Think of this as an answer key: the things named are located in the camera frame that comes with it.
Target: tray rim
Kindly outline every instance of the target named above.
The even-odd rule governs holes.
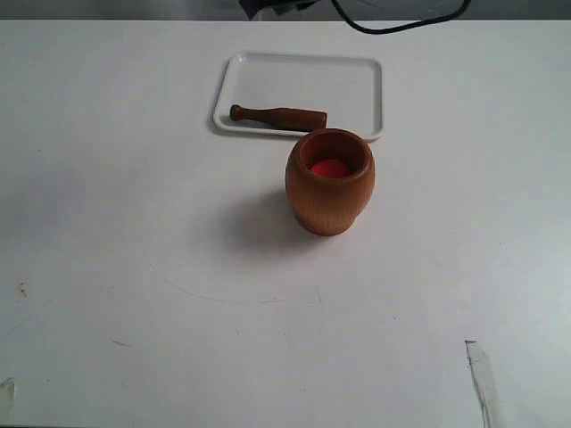
[[[230,83],[228,81],[228,75],[238,70],[240,66],[240,62],[242,58],[247,57],[248,55],[267,55],[267,56],[281,56],[281,57],[305,57],[305,58],[320,58],[320,59],[333,59],[333,60],[346,60],[346,61],[359,61],[359,62],[370,62],[373,66],[377,67],[379,70],[380,76],[380,85],[381,85],[381,128],[374,134],[369,136],[360,136],[368,143],[372,143],[376,141],[382,134],[384,129],[384,121],[383,121],[383,67],[381,63],[371,57],[366,56],[351,56],[351,55],[334,55],[334,54],[327,54],[327,53],[283,53],[283,52],[274,52],[274,51],[251,51],[251,50],[244,50],[234,54],[229,60],[228,65],[226,67],[226,71],[224,72],[224,77],[222,78],[222,85],[220,87],[220,91],[218,94],[218,98],[216,100],[216,106],[214,107],[214,111],[212,113],[212,120],[214,124],[219,128],[227,132],[237,132],[240,134],[264,134],[270,136],[289,136],[289,137],[299,137],[304,136],[307,134],[306,132],[301,131],[289,131],[285,129],[271,129],[271,128],[240,128],[240,127],[232,127],[227,125],[226,123],[222,122],[220,116],[222,114],[222,106],[221,100],[225,97],[227,92],[230,88]]]

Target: red ball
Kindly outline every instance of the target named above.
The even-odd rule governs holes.
[[[343,178],[351,174],[349,167],[338,159],[325,159],[313,165],[310,170],[313,174],[329,178]]]

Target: pestle handle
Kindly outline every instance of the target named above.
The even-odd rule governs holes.
[[[324,111],[288,109],[286,107],[255,110],[245,109],[234,104],[230,108],[230,118],[232,120],[255,120],[274,128],[291,131],[309,132],[325,128],[327,125],[327,113]]]

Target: white table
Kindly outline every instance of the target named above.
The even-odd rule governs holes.
[[[8,422],[477,428],[475,339],[506,426],[568,427],[569,40],[556,21],[0,21]],[[291,140],[211,126],[243,49],[382,63],[377,188],[347,233],[295,224]]]

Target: white tray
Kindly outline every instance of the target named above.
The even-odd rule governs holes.
[[[369,58],[242,52],[228,63],[214,123],[233,132],[302,136],[250,120],[233,121],[230,106],[290,107],[327,112],[327,127],[374,141],[383,129],[381,65]]]

